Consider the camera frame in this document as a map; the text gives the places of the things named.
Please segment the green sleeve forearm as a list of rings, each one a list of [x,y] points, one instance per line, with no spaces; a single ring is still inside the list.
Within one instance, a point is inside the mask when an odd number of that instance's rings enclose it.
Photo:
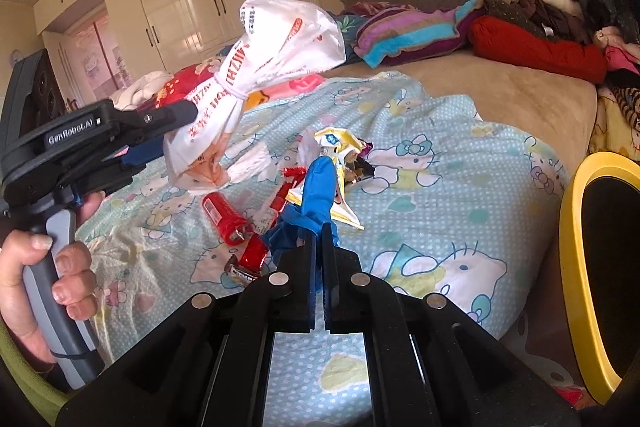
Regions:
[[[68,396],[53,387],[43,374],[38,373],[26,361],[4,321],[1,321],[1,360],[29,405],[47,426],[54,426]]]

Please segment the person's left hand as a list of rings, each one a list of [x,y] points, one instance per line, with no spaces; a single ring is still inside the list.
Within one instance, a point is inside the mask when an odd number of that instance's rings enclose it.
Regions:
[[[55,363],[32,313],[23,283],[23,271],[49,254],[51,237],[34,232],[12,231],[1,246],[1,316],[16,347],[38,371]],[[75,321],[96,315],[96,274],[86,244],[74,242],[55,256],[58,279],[51,286],[54,301]]]

